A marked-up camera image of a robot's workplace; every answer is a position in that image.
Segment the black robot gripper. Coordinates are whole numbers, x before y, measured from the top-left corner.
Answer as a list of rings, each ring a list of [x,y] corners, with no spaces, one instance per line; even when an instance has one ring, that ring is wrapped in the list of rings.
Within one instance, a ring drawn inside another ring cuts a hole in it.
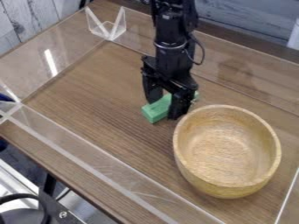
[[[199,87],[191,75],[195,64],[195,43],[164,45],[155,42],[154,46],[155,56],[144,55],[141,58],[144,97],[152,104],[162,99],[163,89],[175,91],[176,85],[186,88],[172,94],[168,118],[176,120],[187,114]]]

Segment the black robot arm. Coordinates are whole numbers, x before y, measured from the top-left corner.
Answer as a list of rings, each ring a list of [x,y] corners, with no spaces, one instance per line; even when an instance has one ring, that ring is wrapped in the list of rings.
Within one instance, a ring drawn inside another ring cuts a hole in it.
[[[167,117],[176,120],[188,113],[199,85],[192,78],[198,25],[194,0],[151,0],[155,27],[155,56],[141,57],[144,97],[150,104],[171,95]]]

